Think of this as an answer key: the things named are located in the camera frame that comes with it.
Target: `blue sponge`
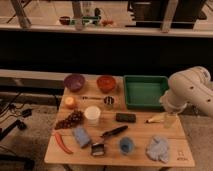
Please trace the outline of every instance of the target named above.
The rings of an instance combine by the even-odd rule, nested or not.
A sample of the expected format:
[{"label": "blue sponge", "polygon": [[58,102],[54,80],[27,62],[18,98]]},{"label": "blue sponge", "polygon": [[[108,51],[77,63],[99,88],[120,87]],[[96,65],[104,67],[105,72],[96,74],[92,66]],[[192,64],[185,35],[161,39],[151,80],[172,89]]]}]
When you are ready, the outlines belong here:
[{"label": "blue sponge", "polygon": [[86,130],[82,126],[78,126],[73,130],[73,135],[80,147],[83,148],[91,142],[91,138],[87,134]]}]

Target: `wall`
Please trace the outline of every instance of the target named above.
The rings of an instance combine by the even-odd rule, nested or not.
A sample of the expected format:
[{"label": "wall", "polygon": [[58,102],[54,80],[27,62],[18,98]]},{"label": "wall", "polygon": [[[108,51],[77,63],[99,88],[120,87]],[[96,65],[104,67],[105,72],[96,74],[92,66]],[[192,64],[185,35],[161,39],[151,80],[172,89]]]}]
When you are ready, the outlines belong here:
[{"label": "wall", "polygon": [[0,68],[90,74],[213,73],[213,39],[0,31]]}]

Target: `blue cup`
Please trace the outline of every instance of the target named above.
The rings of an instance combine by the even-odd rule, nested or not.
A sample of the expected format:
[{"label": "blue cup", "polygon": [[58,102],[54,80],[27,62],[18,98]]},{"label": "blue cup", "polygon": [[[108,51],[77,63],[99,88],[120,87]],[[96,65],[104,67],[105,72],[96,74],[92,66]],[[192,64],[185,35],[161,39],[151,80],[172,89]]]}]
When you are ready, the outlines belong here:
[{"label": "blue cup", "polygon": [[119,142],[121,153],[124,155],[127,155],[132,152],[134,150],[134,146],[134,142],[129,137],[123,137]]}]

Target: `green tray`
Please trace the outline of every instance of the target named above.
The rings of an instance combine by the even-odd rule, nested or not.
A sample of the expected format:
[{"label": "green tray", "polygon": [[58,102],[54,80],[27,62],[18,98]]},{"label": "green tray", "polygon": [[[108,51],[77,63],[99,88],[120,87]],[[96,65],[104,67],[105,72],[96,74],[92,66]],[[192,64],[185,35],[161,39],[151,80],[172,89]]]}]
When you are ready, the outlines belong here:
[{"label": "green tray", "polygon": [[168,88],[165,76],[125,75],[126,106],[128,109],[163,109],[159,99]]}]

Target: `white cloth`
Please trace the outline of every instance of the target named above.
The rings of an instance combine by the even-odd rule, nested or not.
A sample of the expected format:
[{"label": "white cloth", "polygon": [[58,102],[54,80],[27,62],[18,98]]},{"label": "white cloth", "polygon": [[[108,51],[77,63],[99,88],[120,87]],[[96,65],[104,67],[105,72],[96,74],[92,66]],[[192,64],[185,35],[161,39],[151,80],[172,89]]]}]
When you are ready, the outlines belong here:
[{"label": "white cloth", "polygon": [[167,163],[169,161],[168,139],[158,135],[154,136],[146,148],[146,154],[152,160]]}]

